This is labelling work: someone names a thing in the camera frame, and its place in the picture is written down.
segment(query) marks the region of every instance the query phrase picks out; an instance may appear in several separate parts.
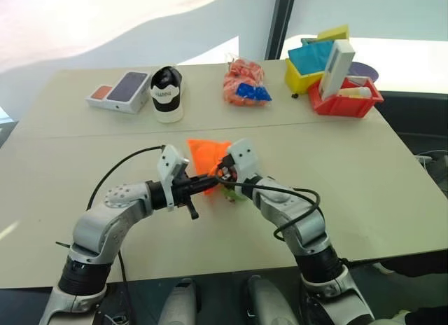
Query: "white table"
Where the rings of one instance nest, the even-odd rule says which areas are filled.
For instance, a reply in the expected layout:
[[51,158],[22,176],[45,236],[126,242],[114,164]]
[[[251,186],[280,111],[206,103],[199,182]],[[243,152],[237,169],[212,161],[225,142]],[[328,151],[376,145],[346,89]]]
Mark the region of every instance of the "white table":
[[[444,249],[448,204],[389,125],[373,109],[364,119],[316,115],[306,97],[291,99],[284,62],[264,62],[273,96],[265,109],[224,104],[225,65],[182,67],[188,79],[185,117],[163,125],[150,104],[136,115],[91,109],[83,100],[124,69],[63,71],[0,149],[0,287],[51,286],[91,190],[120,158],[169,143],[188,157],[188,138],[251,138],[261,170],[283,184],[316,189],[338,254],[380,258]],[[206,111],[200,116],[199,110]],[[158,153],[136,157],[104,184],[155,179]],[[249,202],[194,197],[200,219],[185,208],[162,210],[129,232],[122,252],[130,280],[295,265],[274,226]],[[110,282],[120,281],[113,265]]]

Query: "black cable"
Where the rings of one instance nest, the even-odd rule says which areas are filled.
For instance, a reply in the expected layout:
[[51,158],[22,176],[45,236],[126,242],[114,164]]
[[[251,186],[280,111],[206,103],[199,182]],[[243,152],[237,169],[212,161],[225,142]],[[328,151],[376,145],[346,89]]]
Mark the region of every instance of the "black cable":
[[[307,216],[312,214],[316,209],[323,216],[323,213],[322,213],[322,211],[321,211],[321,209],[319,207],[319,204],[321,203],[321,196],[316,191],[309,190],[308,188],[293,188],[293,190],[296,191],[296,192],[294,192],[294,191],[291,191],[291,190],[286,190],[286,189],[283,189],[283,188],[277,188],[277,187],[271,187],[271,186],[263,186],[263,185],[248,184],[248,183],[237,183],[235,181],[226,181],[226,180],[222,180],[218,176],[218,170],[216,170],[215,177],[218,180],[218,182],[223,184],[223,185],[241,186],[241,187],[247,187],[247,188],[257,188],[259,190],[267,190],[267,191],[276,191],[276,192],[280,192],[280,193],[287,193],[287,194],[294,195],[296,197],[299,197],[300,199],[303,199],[303,200],[309,202],[311,204],[311,206],[309,207],[309,209],[304,214],[298,216],[295,219],[292,219],[292,220],[288,221],[287,223],[285,223],[282,226],[278,227],[274,231],[274,237],[276,239],[280,240],[280,241],[285,241],[284,238],[282,238],[281,236],[278,235],[282,230],[285,230],[288,227],[291,227],[292,225],[296,224],[300,220],[303,220],[304,218],[306,218]],[[311,193],[312,195],[314,195],[316,197],[316,201],[313,201],[312,199],[308,198],[305,195],[299,194],[298,192]]]
[[[132,157],[139,155],[140,153],[143,152],[147,152],[147,151],[153,151],[153,150],[163,150],[163,148],[165,147],[165,145],[159,145],[159,146],[153,146],[150,148],[143,148],[141,150],[135,151],[133,153],[131,153],[130,155],[127,155],[126,157],[124,157],[122,160],[120,160],[119,162],[117,162],[102,178],[101,180],[98,182],[98,184],[95,186],[92,194],[90,195],[90,199],[89,202],[87,204],[87,210],[92,208],[93,205],[93,200],[95,199],[95,196],[98,193],[98,190],[101,188],[102,184],[109,178],[109,176],[116,170],[118,169],[118,167],[120,165],[122,165],[126,160],[131,159]],[[120,269],[121,269],[121,275],[123,278],[123,284],[125,286],[125,300],[127,303],[127,308],[128,308],[128,314],[129,314],[129,320],[131,324],[136,324],[135,320],[137,319],[135,316],[135,311],[134,308],[132,307],[131,304],[131,294],[130,294],[130,290],[129,290],[129,284],[126,278],[126,271],[125,271],[125,263],[123,262],[123,257],[121,255],[121,250],[118,251],[118,260],[120,261]],[[151,318],[154,321],[154,324],[156,324],[156,320],[154,318],[154,316],[152,314],[150,314]]]

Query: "orange cloth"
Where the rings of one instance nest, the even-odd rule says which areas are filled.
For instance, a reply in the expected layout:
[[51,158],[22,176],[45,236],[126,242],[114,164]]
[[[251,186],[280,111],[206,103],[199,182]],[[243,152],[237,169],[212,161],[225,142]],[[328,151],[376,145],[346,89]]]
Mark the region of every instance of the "orange cloth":
[[[206,139],[188,139],[187,143],[198,175],[206,173],[214,175],[216,166],[227,155],[227,148],[232,145],[229,141],[218,142]],[[212,191],[213,189],[211,188],[205,191],[205,194],[209,194]]]

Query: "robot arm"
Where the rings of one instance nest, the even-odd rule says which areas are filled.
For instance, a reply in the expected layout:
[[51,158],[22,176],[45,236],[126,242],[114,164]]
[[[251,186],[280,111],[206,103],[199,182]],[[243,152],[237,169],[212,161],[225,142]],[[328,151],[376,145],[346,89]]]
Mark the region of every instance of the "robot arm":
[[103,202],[79,218],[62,276],[40,325],[47,325],[56,312],[87,312],[104,297],[111,265],[127,232],[154,210],[185,205],[192,219],[198,217],[190,196],[218,182],[207,175],[188,177],[187,165],[188,160],[167,145],[157,164],[160,181],[112,188]]
[[[249,140],[234,143],[227,152],[229,154],[218,168],[221,179],[230,181],[228,186],[251,199],[265,219],[277,228],[283,229],[289,221],[297,221],[281,232],[302,272],[302,281],[310,295],[307,307],[314,323],[371,324],[374,321],[372,313],[347,267],[337,257],[320,211],[316,209],[308,213],[310,203],[293,194],[260,188],[267,186],[292,191],[272,178],[260,176],[257,156]],[[247,186],[232,186],[232,182]]]

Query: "blue object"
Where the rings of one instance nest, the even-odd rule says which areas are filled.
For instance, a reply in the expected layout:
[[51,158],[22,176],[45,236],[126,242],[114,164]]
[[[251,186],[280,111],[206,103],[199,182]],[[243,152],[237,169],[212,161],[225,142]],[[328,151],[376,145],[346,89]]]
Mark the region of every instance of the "blue object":
[[237,95],[255,101],[271,101],[272,98],[265,87],[254,87],[247,83],[240,83],[237,89]]
[[301,75],[325,71],[330,57],[333,40],[308,43],[308,45],[289,50],[289,59]]

